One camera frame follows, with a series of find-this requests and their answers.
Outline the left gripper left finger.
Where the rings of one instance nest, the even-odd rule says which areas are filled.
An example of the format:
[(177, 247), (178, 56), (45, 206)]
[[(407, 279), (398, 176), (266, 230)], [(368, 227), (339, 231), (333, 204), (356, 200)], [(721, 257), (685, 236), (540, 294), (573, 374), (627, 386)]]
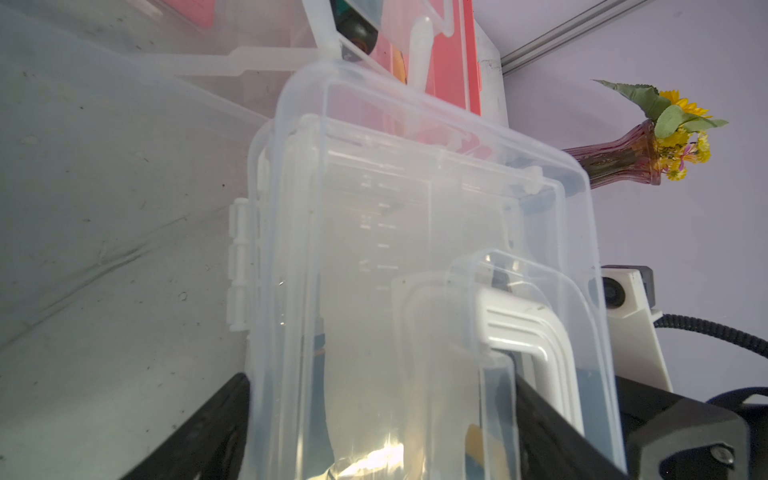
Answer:
[(228, 380), (126, 479), (236, 479), (245, 453), (250, 382)]

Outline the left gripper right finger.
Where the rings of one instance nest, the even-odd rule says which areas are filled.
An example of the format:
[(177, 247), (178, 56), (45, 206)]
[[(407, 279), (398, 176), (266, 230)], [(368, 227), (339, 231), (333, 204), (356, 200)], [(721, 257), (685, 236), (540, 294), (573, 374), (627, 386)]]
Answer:
[(515, 378), (524, 479), (610, 480), (627, 475), (595, 449), (522, 377)]

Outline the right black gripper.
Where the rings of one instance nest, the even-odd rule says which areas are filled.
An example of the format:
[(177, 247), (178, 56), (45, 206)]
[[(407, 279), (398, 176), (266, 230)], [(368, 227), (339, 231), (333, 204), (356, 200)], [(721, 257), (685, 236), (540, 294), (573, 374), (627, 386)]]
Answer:
[(616, 379), (626, 461), (632, 479), (765, 479), (765, 387), (706, 402)]

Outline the white clear toolbox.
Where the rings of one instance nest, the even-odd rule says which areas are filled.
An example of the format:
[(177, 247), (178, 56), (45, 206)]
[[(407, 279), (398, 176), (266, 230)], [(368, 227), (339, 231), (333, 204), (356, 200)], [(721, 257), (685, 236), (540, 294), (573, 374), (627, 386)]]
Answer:
[(284, 86), (230, 211), (246, 479), (520, 475), (516, 384), (626, 473), (593, 202), (565, 152), (360, 66)]

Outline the pink clear toolbox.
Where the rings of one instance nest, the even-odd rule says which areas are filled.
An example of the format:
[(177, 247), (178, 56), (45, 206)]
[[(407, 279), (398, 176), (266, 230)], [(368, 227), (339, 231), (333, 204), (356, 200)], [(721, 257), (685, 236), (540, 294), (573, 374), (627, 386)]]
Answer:
[(330, 1), (147, 1), (153, 25), (136, 58), (271, 121), (289, 78), (317, 61), (375, 71), (480, 110), (465, 1), (346, 1), (378, 30), (370, 55), (336, 30)]

